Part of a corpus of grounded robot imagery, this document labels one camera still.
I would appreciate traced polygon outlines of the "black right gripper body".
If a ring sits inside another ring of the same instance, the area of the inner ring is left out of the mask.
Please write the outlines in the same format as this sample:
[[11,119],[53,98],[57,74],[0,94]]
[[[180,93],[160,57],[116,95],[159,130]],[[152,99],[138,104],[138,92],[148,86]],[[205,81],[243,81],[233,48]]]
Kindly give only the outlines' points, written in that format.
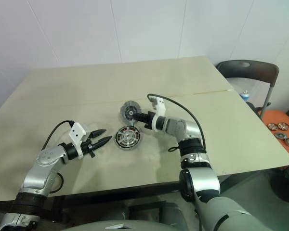
[[145,124],[144,127],[146,129],[152,130],[153,118],[154,118],[154,112],[147,112],[147,114],[145,113],[140,114],[140,122],[143,122]]

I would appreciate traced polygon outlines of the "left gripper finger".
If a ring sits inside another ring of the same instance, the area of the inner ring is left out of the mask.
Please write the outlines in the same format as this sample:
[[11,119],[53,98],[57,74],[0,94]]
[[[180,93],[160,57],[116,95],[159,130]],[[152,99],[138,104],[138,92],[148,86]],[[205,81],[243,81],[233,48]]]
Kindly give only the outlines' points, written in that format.
[[106,129],[98,129],[98,130],[92,131],[92,132],[90,132],[88,138],[89,139],[94,139],[94,138],[102,135],[105,132],[106,132]]
[[112,136],[106,136],[106,137],[101,138],[97,143],[92,145],[93,150],[97,150],[101,148],[103,145],[107,144],[111,138]]

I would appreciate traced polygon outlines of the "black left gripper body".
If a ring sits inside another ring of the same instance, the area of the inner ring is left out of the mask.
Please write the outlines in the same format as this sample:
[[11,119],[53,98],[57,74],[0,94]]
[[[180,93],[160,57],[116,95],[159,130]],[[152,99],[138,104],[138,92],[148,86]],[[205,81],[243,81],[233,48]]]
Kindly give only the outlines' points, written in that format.
[[90,139],[88,139],[87,141],[84,141],[81,144],[81,150],[83,155],[89,155],[91,158],[95,157],[95,153],[94,153],[94,145],[92,144],[92,141]]

